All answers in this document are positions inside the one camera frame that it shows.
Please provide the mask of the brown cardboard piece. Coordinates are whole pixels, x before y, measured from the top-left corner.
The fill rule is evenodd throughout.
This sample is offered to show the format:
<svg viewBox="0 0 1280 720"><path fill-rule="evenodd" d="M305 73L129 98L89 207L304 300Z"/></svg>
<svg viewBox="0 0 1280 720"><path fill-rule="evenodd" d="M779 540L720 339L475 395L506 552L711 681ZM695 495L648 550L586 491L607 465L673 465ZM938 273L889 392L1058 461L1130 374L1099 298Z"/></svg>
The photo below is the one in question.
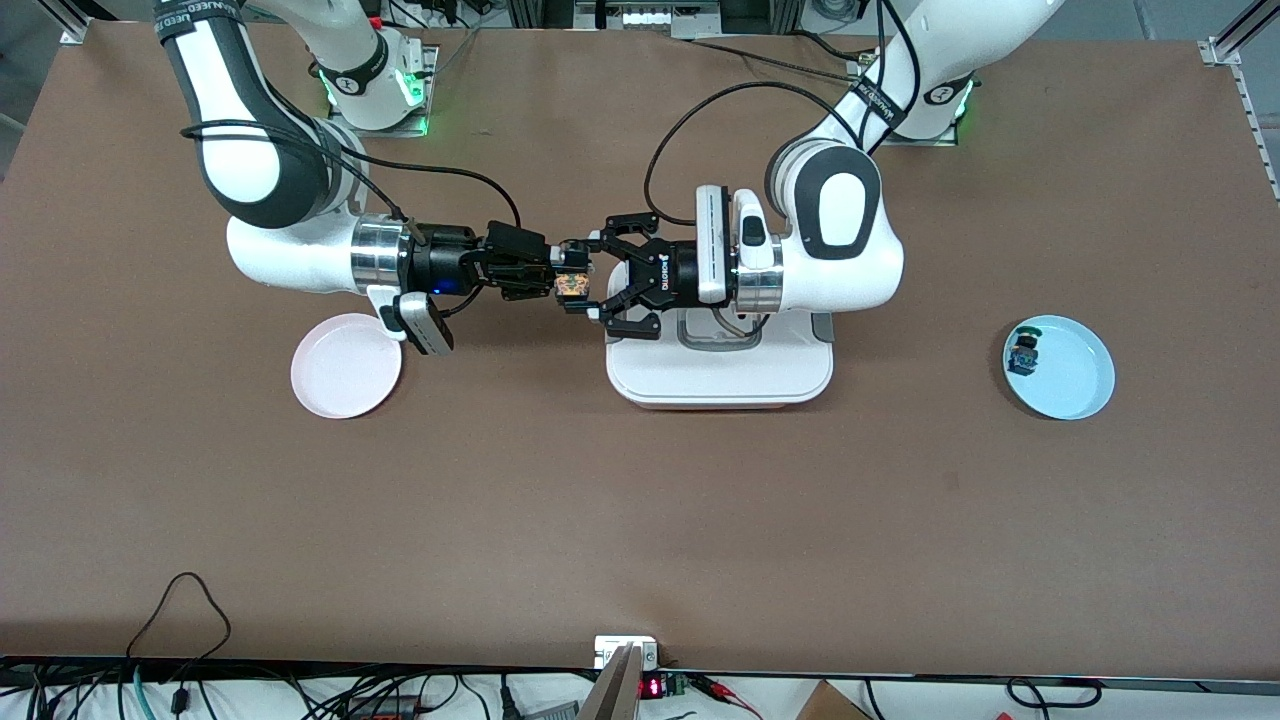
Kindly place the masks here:
<svg viewBox="0 0 1280 720"><path fill-rule="evenodd" d="M819 680L795 720L876 720L827 680Z"/></svg>

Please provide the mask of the light blue round plate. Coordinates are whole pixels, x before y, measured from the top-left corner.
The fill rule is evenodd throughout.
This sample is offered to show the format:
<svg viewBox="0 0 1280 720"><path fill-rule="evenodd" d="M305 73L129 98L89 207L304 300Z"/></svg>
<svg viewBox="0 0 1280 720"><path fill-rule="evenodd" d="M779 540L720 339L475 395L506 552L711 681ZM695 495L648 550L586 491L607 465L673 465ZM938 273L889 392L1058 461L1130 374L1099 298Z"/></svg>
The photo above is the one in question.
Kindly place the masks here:
<svg viewBox="0 0 1280 720"><path fill-rule="evenodd" d="M1038 368L1028 377L1006 372L1006 352L1019 325L1042 329ZM1116 372L1106 343L1087 325L1060 315L1038 315L1014 327L1004 342L1002 370L1012 395L1028 409L1060 421L1083 420L1111 400Z"/></svg>

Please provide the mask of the orange black push-button switch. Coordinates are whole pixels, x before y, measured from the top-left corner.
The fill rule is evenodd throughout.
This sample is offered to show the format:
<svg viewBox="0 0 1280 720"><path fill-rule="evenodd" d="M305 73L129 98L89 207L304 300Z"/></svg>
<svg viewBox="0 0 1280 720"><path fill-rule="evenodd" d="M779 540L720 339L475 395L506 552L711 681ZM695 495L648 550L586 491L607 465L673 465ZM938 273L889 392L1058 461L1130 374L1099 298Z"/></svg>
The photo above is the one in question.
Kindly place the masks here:
<svg viewBox="0 0 1280 720"><path fill-rule="evenodd" d="M566 240L550 249L550 260L557 301L566 307L572 304L588 304L591 295L593 273L589 243L580 240Z"/></svg>

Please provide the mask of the small white box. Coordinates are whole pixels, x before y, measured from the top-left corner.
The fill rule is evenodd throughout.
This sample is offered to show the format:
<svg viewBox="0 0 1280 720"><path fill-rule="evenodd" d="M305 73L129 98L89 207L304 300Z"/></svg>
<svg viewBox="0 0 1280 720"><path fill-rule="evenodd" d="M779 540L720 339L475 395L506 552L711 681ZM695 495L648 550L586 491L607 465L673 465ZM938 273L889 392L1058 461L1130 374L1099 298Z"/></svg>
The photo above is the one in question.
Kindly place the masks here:
<svg viewBox="0 0 1280 720"><path fill-rule="evenodd" d="M611 661L612 655L625 646L637 646L641 648L644 671L654 671L659 667L660 648L654 637L618 634L595 637L591 667L595 670L604 669Z"/></svg>

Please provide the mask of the metal frame equipment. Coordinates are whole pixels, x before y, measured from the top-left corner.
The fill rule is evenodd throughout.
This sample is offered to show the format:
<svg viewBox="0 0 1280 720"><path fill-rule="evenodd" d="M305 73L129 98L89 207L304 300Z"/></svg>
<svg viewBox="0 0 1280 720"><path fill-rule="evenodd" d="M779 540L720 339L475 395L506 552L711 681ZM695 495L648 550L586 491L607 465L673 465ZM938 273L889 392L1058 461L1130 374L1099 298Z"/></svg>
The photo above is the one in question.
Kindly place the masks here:
<svg viewBox="0 0 1280 720"><path fill-rule="evenodd" d="M572 29L650 31L672 38L722 35L718 0L575 0Z"/></svg>

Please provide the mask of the red clip test leads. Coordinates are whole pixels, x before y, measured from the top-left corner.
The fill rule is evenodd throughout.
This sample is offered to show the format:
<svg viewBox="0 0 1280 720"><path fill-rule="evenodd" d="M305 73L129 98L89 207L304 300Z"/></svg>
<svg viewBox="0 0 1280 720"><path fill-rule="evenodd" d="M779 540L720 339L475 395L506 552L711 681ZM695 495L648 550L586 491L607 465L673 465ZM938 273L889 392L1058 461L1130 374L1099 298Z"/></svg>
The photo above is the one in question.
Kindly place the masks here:
<svg viewBox="0 0 1280 720"><path fill-rule="evenodd" d="M695 673L689 673L686 678L690 687L700 692L705 697L723 705L730 705L732 707L741 708L749 712L755 720L765 720L750 703L739 697L727 685L716 682L707 675Z"/></svg>

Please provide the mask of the white lunch box grey latches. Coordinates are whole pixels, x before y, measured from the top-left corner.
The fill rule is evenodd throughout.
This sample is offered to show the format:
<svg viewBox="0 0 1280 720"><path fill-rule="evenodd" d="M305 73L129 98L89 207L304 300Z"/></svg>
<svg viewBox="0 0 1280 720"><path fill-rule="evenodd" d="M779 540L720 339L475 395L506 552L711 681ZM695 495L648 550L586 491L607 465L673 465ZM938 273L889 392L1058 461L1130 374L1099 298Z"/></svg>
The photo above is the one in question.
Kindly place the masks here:
<svg viewBox="0 0 1280 720"><path fill-rule="evenodd" d="M727 316L727 332L705 309L659 313L660 337L608 340L605 369L628 401L659 410L773 409L804 404L835 372L828 313L769 316L759 334L751 319Z"/></svg>

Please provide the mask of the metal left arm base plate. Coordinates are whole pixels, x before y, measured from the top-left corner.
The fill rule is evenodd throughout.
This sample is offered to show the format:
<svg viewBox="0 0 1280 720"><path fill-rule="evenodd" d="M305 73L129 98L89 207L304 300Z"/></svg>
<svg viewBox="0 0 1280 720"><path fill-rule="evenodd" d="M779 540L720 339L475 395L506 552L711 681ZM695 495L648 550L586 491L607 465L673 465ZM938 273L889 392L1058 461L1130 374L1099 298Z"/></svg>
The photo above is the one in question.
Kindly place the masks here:
<svg viewBox="0 0 1280 720"><path fill-rule="evenodd" d="M851 129L858 146L954 145L956 126L974 87L974 72L929 73L923 55L895 38L835 108L836 129Z"/></svg>

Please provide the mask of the aluminium profile post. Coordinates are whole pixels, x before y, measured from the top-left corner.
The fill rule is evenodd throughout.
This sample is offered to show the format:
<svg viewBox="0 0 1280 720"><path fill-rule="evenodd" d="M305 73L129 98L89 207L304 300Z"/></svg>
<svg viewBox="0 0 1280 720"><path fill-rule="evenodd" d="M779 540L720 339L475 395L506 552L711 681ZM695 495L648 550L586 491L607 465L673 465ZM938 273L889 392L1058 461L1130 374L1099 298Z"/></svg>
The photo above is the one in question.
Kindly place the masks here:
<svg viewBox="0 0 1280 720"><path fill-rule="evenodd" d="M60 45L83 44L91 14L82 10L74 0L35 1L61 28Z"/></svg>
<svg viewBox="0 0 1280 720"><path fill-rule="evenodd" d="M1240 50L1276 19L1280 0L1251 0L1217 35L1197 44L1202 61L1207 67L1238 65Z"/></svg>

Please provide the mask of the wooden slat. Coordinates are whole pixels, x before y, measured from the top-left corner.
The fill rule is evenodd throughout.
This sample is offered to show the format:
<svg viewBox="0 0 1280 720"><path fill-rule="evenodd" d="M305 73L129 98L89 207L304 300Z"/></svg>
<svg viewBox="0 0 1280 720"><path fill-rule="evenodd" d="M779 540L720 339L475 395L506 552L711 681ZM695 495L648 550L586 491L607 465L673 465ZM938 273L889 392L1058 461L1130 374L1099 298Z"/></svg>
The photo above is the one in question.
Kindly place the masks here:
<svg viewBox="0 0 1280 720"><path fill-rule="evenodd" d="M575 720L637 720L637 696L644 673L643 643L628 641L607 653Z"/></svg>

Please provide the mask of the pink round plate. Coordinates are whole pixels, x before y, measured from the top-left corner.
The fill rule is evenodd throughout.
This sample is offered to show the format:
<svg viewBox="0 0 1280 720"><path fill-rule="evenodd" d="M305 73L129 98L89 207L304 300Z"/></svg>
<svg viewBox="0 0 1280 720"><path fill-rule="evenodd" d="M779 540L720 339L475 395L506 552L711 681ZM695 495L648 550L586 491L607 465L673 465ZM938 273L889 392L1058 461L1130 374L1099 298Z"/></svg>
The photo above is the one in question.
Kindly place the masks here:
<svg viewBox="0 0 1280 720"><path fill-rule="evenodd" d="M326 419L362 416L387 400L401 379L401 343L374 316L347 313L316 324L291 360L298 402Z"/></svg>

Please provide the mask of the perforated metal rail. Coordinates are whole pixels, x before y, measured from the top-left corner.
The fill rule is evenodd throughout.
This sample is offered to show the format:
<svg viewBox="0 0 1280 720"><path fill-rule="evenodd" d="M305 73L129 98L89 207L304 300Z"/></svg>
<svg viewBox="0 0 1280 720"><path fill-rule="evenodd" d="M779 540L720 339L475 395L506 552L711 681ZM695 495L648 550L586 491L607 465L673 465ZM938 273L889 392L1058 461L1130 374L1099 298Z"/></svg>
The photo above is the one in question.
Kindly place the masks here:
<svg viewBox="0 0 1280 720"><path fill-rule="evenodd" d="M1242 100L1242 106L1244 109L1245 119L1251 128L1251 133L1253 136L1256 147L1260 152L1260 159L1263 167L1263 173L1266 174L1266 179L1268 182L1270 191L1275 197L1275 202L1280 208L1280 179L1277 179L1276 177L1275 165L1272 163L1270 151L1266 146L1263 127L1261 124L1261 115L1254 109L1254 104L1252 101L1252 96L1248 90L1248 85L1245 82L1242 67L1240 65L1231 67L1231 76L1235 81L1236 91Z"/></svg>

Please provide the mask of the blue green push-button switch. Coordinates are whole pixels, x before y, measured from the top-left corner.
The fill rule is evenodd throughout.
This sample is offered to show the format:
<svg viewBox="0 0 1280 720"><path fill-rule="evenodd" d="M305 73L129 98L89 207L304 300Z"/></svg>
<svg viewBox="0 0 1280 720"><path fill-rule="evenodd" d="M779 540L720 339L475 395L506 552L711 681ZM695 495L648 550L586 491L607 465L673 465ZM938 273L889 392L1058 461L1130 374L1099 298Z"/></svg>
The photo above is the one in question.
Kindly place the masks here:
<svg viewBox="0 0 1280 720"><path fill-rule="evenodd" d="M1012 332L1012 343L1006 352L1006 372L1028 377L1038 368L1038 343L1043 332L1038 327L1019 325Z"/></svg>

